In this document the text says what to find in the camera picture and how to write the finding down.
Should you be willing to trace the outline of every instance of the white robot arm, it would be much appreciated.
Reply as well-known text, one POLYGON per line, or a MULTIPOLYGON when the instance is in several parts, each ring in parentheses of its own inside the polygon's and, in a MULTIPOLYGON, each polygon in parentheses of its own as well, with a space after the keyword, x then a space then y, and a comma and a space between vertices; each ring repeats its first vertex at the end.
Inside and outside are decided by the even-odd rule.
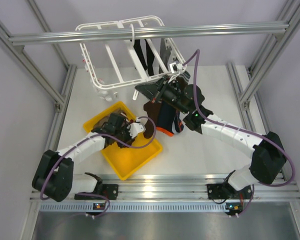
MULTIPOLYGON (((257 182, 271 184, 286 163, 283 154, 258 136, 239 131, 238 127, 234 127, 235 129, 226 127, 226 125, 234 125, 225 122, 201 105, 205 97, 200 88, 196 86, 196 100, 197 105, 201 105, 200 112, 212 122, 206 120, 196 108, 194 85, 189 84, 183 91, 180 91, 170 83, 169 79, 170 77, 166 75, 156 82, 139 84, 135 86, 135 89, 152 103, 165 101, 176 110, 187 114, 183 121, 190 130, 220 139, 251 159, 251 164, 231 172, 226 178, 223 190, 227 196, 231 197, 243 188, 257 182)), ((277 134, 269 132, 265 138, 283 149, 277 134)))
POLYGON ((32 187, 43 190, 45 195, 57 202, 64 200, 68 194, 94 192, 101 179, 91 173, 74 174, 74 163, 82 162, 114 142, 121 148, 125 147, 124 144, 131 145, 144 130, 140 122, 130 123, 124 116, 112 113, 107 122, 95 127, 80 141, 57 151, 47 150, 42 155, 32 187))

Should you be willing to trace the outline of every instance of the yellow plastic bin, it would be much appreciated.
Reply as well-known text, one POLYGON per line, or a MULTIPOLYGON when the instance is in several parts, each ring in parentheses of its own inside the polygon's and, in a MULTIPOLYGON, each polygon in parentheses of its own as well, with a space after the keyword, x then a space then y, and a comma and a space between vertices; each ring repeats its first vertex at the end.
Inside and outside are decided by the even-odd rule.
MULTIPOLYGON (((118 101, 108 109, 85 122, 83 124, 84 130, 87 133, 91 132, 96 123, 118 109, 123 110, 129 120, 136 120, 136 116, 129 110, 129 108, 122 101, 118 101)), ((132 143, 132 146, 143 146, 150 140, 151 139, 145 139, 143 134, 139 134, 132 143)), ((140 149, 129 147, 120 148, 116 143, 114 143, 103 149, 101 153, 118 177, 124 181, 143 165, 161 153, 162 150, 162 145, 154 139, 150 145, 140 149)))

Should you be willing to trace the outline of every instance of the metal floor panel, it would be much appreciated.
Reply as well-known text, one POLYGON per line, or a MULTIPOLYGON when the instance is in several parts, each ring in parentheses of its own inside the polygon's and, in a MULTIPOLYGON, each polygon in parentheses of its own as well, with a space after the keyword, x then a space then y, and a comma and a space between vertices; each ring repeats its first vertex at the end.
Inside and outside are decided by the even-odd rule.
POLYGON ((40 212, 32 240, 299 240, 288 203, 253 203, 239 218, 224 213, 108 213, 92 220, 40 212))

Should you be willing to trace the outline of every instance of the black mount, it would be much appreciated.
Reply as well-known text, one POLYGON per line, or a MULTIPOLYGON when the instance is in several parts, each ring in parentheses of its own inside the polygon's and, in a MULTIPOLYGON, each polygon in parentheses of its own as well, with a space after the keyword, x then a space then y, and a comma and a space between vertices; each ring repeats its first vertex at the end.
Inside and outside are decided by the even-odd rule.
MULTIPOLYGON (((41 191, 49 172, 60 157, 58 152, 52 150, 44 152, 32 180, 34 189, 41 191)), ((58 165, 58 171, 53 172, 44 194, 57 202, 65 199, 72 188, 73 172, 74 162, 71 158, 64 158, 58 165)))
MULTIPOLYGON (((104 184, 103 180, 101 177, 86 172, 85 174, 94 177, 97 180, 97 184, 93 190, 93 192, 87 192, 89 194, 96 194, 96 195, 101 195, 106 197, 109 200, 116 200, 118 197, 118 192, 119 192, 119 185, 118 184, 104 184)), ((103 198, 100 197, 95 197, 95 196, 84 196, 84 195, 79 195, 75 194, 74 195, 75 200, 98 200, 103 198)))

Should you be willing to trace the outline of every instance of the white surface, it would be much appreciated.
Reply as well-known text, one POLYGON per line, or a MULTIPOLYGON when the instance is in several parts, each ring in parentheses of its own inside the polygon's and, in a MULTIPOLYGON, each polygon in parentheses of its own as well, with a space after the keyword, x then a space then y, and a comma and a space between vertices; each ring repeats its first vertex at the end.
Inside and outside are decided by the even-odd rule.
MULTIPOLYGON (((55 32, 74 31, 79 24, 117 21, 155 15, 168 27, 235 24, 274 21, 286 0, 37 0, 43 15, 55 32)), ((235 60, 238 65, 250 65, 265 35, 206 36, 174 38, 185 59, 200 48, 200 65, 225 65, 235 60)), ((94 44, 100 57, 99 68, 111 67, 103 43, 94 44)), ((67 59, 83 68, 79 44, 66 43, 61 48, 67 59)), ((124 51, 117 45, 112 51, 118 55, 117 64, 132 67, 124 51)))
POLYGON ((53 106, 41 86, 0 48, 0 240, 17 240, 21 234, 53 106))
MULTIPOLYGON (((238 71, 246 72, 244 66, 238 71)), ((187 70, 193 75, 193 67, 187 70)), ((108 68, 98 69, 108 78, 116 76, 108 68)), ((134 74, 134 68, 122 68, 125 74, 134 74)), ((237 109, 233 88, 225 66, 200 66, 198 85, 205 96, 203 105, 225 121, 242 126, 237 109)), ((134 89, 122 88, 118 91, 118 100, 123 101, 137 116, 144 116, 143 104, 146 98, 139 95, 132 100, 134 89)), ((83 123, 105 110, 113 103, 99 99, 84 69, 77 71, 67 114, 59 141, 59 148, 64 148, 86 135, 83 123)), ((248 157, 237 149, 210 136, 190 131, 186 127, 179 135, 169 137, 158 132, 156 138, 163 145, 163 152, 148 162, 135 174, 227 174, 250 163, 248 157)), ((115 174, 101 153, 93 154, 82 164, 75 164, 75 173, 89 171, 94 174, 115 174)))
POLYGON ((273 131, 295 163, 300 189, 300 30, 259 90, 273 131))
MULTIPOLYGON (((25 0, 0 0, 0 20, 12 34, 43 32, 25 0)), ((29 45, 24 49, 50 83, 61 91, 67 72, 52 46, 29 45)))

